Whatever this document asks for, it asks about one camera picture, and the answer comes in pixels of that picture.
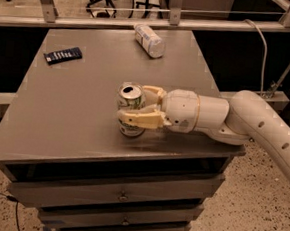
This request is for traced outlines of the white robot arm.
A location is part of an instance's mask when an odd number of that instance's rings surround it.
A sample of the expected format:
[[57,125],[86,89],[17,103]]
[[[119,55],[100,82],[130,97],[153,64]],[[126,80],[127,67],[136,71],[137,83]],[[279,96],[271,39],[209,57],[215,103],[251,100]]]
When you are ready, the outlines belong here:
[[290,182],[290,127],[258,94],[242,90],[226,100],[184,89],[167,92],[144,85],[133,87],[128,98],[135,100],[139,95],[144,107],[117,111],[124,124],[144,129],[166,127],[183,134],[202,132],[233,145],[253,138]]

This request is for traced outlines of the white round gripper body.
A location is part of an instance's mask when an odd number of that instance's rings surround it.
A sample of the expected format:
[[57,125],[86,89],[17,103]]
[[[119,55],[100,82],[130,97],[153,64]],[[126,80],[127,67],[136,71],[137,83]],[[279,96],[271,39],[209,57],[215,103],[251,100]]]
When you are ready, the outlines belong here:
[[162,99],[165,126],[172,132],[189,133],[197,124],[199,97],[193,91],[177,89],[167,93]]

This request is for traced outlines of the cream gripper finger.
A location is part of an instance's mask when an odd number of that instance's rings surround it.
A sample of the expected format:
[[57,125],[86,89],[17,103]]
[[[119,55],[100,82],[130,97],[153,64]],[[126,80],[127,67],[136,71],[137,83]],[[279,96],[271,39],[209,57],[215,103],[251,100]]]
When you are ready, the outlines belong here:
[[163,98],[167,92],[159,86],[143,86],[145,94],[145,106],[154,107],[160,110],[162,108]]
[[149,112],[141,110],[119,110],[117,116],[124,124],[132,127],[140,127],[144,129],[159,129],[164,126],[171,126],[171,122],[167,119],[164,112],[157,109]]

